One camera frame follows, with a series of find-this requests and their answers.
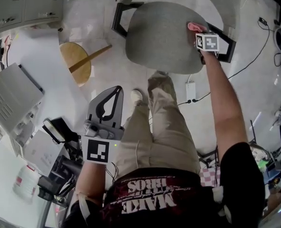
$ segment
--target drawer handle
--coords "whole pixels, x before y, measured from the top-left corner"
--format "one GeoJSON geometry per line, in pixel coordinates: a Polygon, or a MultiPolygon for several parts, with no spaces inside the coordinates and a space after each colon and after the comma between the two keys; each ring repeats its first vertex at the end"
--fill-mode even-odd
{"type": "Polygon", "coordinates": [[[50,12],[50,13],[48,13],[48,12],[46,12],[46,13],[38,13],[38,18],[47,18],[47,17],[52,16],[52,15],[56,15],[56,14],[53,13],[53,12],[50,12]]]}
{"type": "Polygon", "coordinates": [[[7,18],[7,19],[2,19],[2,20],[0,20],[0,25],[4,25],[4,24],[6,24],[6,23],[9,23],[9,22],[11,22],[11,21],[14,21],[15,19],[14,18],[7,18]]]}

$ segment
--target round wooden stool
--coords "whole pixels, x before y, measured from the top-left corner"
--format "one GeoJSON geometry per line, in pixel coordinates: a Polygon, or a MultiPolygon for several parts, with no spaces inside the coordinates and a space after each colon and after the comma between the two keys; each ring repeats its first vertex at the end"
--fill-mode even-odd
{"type": "Polygon", "coordinates": [[[91,60],[111,47],[109,45],[88,56],[85,49],[74,42],[60,45],[61,54],[79,87],[83,86],[91,75],[91,60]]]}

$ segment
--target white box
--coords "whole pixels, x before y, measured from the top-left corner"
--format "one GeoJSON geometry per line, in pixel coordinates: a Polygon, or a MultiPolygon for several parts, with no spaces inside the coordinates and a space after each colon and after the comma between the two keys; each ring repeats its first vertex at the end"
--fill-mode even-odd
{"type": "Polygon", "coordinates": [[[219,40],[218,35],[196,33],[197,49],[202,51],[220,51],[219,40]]]}
{"type": "MultiPolygon", "coordinates": [[[[42,92],[12,64],[0,72],[0,138],[8,134],[21,147],[34,131],[42,92]]],[[[21,154],[13,147],[15,154],[21,154]]]]}
{"type": "Polygon", "coordinates": [[[50,135],[38,130],[23,148],[23,157],[39,173],[48,176],[63,146],[63,143],[55,144],[50,135]]]}
{"type": "Polygon", "coordinates": [[[186,95],[187,100],[191,100],[191,104],[193,103],[192,100],[196,99],[196,83],[194,81],[190,81],[186,83],[186,95]]]}

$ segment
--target white paper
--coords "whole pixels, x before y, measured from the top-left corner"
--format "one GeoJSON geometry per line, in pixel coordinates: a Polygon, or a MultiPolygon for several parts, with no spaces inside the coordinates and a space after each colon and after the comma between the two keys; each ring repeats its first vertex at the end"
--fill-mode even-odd
{"type": "Polygon", "coordinates": [[[62,117],[72,131],[84,129],[88,102],[73,79],[59,49],[57,29],[22,29],[8,53],[8,64],[22,68],[44,90],[35,125],[62,117]]]}
{"type": "Polygon", "coordinates": [[[48,176],[63,146],[63,143],[55,144],[50,135],[38,130],[24,148],[24,158],[38,172],[48,176]]]}

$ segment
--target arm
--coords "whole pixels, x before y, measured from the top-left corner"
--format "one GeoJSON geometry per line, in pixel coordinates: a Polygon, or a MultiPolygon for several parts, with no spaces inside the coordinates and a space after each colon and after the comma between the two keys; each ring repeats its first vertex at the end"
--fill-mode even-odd
{"type": "Polygon", "coordinates": [[[219,159],[236,143],[248,142],[240,103],[217,58],[202,51],[211,92],[219,159]]]}
{"type": "Polygon", "coordinates": [[[264,209],[265,187],[248,145],[242,110],[219,61],[213,54],[202,54],[206,61],[221,161],[223,203],[230,210],[233,227],[258,227],[264,209]]]}
{"type": "Polygon", "coordinates": [[[76,184],[76,194],[82,193],[87,199],[97,204],[103,204],[105,190],[106,166],[85,162],[76,184]]]}

